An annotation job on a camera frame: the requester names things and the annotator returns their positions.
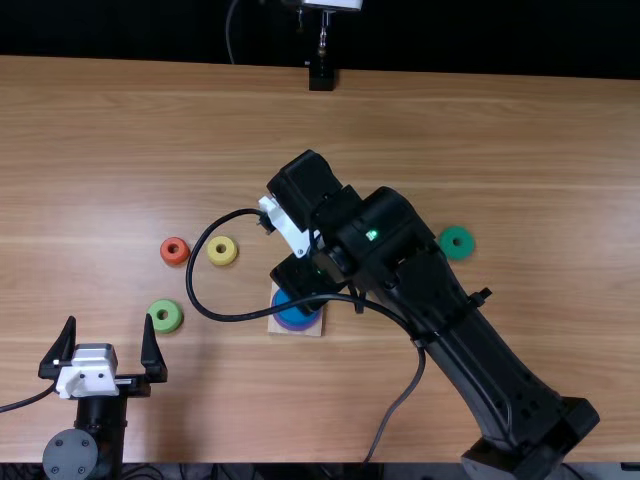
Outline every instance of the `blue ring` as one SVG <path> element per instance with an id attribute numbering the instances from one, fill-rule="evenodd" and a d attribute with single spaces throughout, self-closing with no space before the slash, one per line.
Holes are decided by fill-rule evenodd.
<path id="1" fill-rule="evenodd" d="M 290 301 L 291 299 L 285 292 L 278 290 L 271 300 L 271 306 L 276 307 Z M 283 310 L 282 312 L 274 313 L 273 318 L 275 318 L 276 322 L 278 322 L 278 325 L 281 327 L 293 332 L 301 332 L 318 321 L 320 311 L 321 310 L 318 310 L 311 315 L 305 315 L 298 308 L 293 307 Z"/>

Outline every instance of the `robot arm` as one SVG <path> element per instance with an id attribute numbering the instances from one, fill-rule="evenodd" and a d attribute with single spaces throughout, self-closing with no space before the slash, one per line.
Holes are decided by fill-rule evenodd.
<path id="1" fill-rule="evenodd" d="M 294 252 L 273 280 L 292 299 L 350 284 L 400 314 L 480 427 L 482 438 L 462 457 L 472 478 L 542 480 L 599 422 L 588 400 L 561 397 L 509 349 L 478 311 L 491 292 L 465 293 L 400 194 L 382 187 L 362 200 L 312 151 L 267 188 L 298 234 L 314 232 L 305 254 Z"/>
<path id="2" fill-rule="evenodd" d="M 42 466 L 50 480 L 116 480 L 122 467 L 127 400 L 151 395 L 151 383 L 167 381 L 167 367 L 148 314 L 140 356 L 143 374 L 116 375 L 112 345 L 76 346 L 75 341 L 76 319 L 69 317 L 38 370 L 40 378 L 55 382 L 60 398 L 78 401 L 75 428 L 49 441 Z"/>

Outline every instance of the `wooden surface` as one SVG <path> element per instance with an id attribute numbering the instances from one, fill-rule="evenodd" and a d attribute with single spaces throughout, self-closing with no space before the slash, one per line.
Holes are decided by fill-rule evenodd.
<path id="1" fill-rule="evenodd" d="M 43 390 L 38 362 L 70 314 L 78 341 L 111 342 L 137 372 L 147 307 L 185 323 L 159 339 L 169 383 L 129 402 L 126 461 L 356 461 L 416 368 L 404 333 L 330 305 L 321 338 L 269 336 L 266 319 L 206 320 L 184 268 L 159 247 L 193 244 L 254 207 L 307 148 L 363 195 L 384 184 L 436 233 L 475 235 L 454 265 L 517 355 L 602 422 L 573 461 L 640 458 L 640 84 L 342 72 L 333 93 L 306 71 L 152 62 L 0 59 L 0 404 Z M 221 312 L 265 306 L 287 254 L 253 220 L 222 232 L 238 261 L 203 255 L 195 285 Z M 37 461 L 70 428 L 51 396 L 0 415 L 0 461 Z M 478 428 L 429 361 L 377 460 L 457 461 Z"/>

